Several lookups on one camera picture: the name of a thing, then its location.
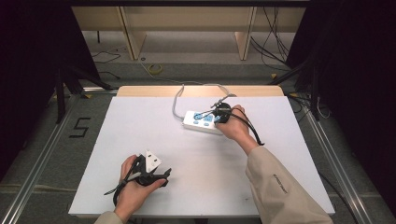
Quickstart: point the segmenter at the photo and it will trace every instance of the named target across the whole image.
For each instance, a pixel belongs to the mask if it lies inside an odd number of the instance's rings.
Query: hand
[[[135,159],[136,155],[133,155],[122,164],[120,180],[128,174]],[[120,192],[114,213],[120,217],[123,223],[126,223],[129,217],[143,205],[150,193],[159,188],[165,181],[165,179],[159,179],[146,187],[137,184],[135,181],[128,182]]]
[[[245,116],[245,108],[241,105],[233,107],[233,114],[241,119],[248,120]],[[246,123],[234,116],[230,116],[227,123],[217,123],[216,127],[221,130],[226,137],[238,143],[247,155],[250,153],[251,149],[259,145],[254,138],[250,136]]]

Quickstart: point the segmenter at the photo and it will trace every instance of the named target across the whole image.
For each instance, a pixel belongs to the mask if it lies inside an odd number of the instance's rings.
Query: black device
[[[241,122],[244,122],[251,131],[253,131],[254,136],[256,137],[256,141],[257,144],[259,144],[260,146],[264,146],[264,143],[262,143],[262,141],[260,140],[259,135],[256,132],[256,129],[253,127],[253,124],[250,122],[250,120],[248,119],[248,116],[239,108],[231,108],[230,105],[223,103],[223,101],[225,99],[227,99],[229,96],[231,96],[231,94],[223,97],[222,99],[218,100],[216,103],[214,103],[212,106],[210,106],[210,108],[215,107],[215,109],[213,110],[209,110],[206,112],[203,112],[201,114],[197,114],[196,116],[201,116],[203,114],[203,118],[208,116],[209,114],[213,114],[215,116],[215,123],[227,123],[227,121],[230,119],[230,116],[233,116],[239,120],[241,120]],[[233,114],[233,110],[239,110],[244,116],[245,118],[241,118],[235,114]]]
[[[134,163],[132,164],[128,174],[121,180],[121,182],[113,190],[105,193],[105,195],[107,195],[114,192],[114,205],[117,205],[117,200],[119,198],[120,192],[126,186],[126,184],[128,184],[128,182],[136,181],[136,183],[141,186],[148,186],[154,183],[156,180],[166,179],[166,181],[161,185],[161,188],[166,187],[169,182],[167,178],[171,174],[172,169],[168,169],[167,171],[165,171],[165,173],[163,173],[163,175],[155,175],[154,173],[157,170],[157,167],[148,172],[146,166],[146,157],[143,155],[139,155],[134,160]]]

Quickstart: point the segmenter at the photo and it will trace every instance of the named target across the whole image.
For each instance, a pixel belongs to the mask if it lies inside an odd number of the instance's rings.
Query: person's arm
[[[245,117],[242,106],[234,108],[233,113]],[[217,127],[247,154],[246,174],[263,223],[332,223],[283,164],[249,135],[246,124],[230,117]]]
[[[133,155],[122,164],[120,180],[128,174],[135,159],[136,155]],[[114,212],[103,213],[95,224],[126,223],[129,217],[143,205],[150,193],[159,188],[165,181],[165,179],[159,179],[146,187],[137,184],[135,181],[128,182],[120,192]]]

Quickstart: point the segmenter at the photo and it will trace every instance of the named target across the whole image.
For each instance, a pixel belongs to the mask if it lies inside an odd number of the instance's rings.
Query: wrist
[[[249,134],[238,136],[234,140],[245,151],[247,155],[253,148],[259,146],[256,140]]]
[[[129,217],[132,215],[131,212],[124,211],[123,209],[119,209],[117,207],[114,209],[114,213],[121,219],[122,223],[127,223]]]

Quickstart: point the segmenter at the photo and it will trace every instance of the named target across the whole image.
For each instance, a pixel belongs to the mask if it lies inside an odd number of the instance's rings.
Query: metal rail
[[[64,127],[66,126],[67,121],[69,121],[70,114],[72,113],[74,106],[77,104],[79,97],[80,95],[72,95],[70,97],[68,101],[68,107],[66,108],[66,114],[63,120],[59,124],[55,125],[55,128],[52,131],[49,140],[44,146],[37,161],[35,162],[32,171],[27,176],[17,196],[14,198],[13,202],[8,208],[6,215],[3,217],[2,224],[16,223],[18,221],[24,206],[26,205],[27,201],[30,198],[30,195],[32,194],[33,189],[35,188],[35,184],[37,183],[44,168],[46,167],[52,151],[57,146],[59,138],[64,131]]]
[[[373,223],[373,221],[370,219],[367,213],[367,210],[365,208],[363,201],[361,200],[361,197],[359,196],[359,193],[356,191],[342,163],[338,159],[338,156],[335,153],[334,148],[332,147],[332,144],[330,143],[329,138],[327,137],[325,131],[323,130],[320,121],[316,121],[316,119],[310,112],[307,114],[307,116],[308,116],[308,121],[320,142],[320,145],[327,157],[327,160],[329,161],[329,164],[332,167],[332,170],[334,171],[334,175],[337,178],[338,183],[342,191],[344,192],[346,196],[346,200],[348,201],[356,219],[358,220],[359,223],[362,224]]]

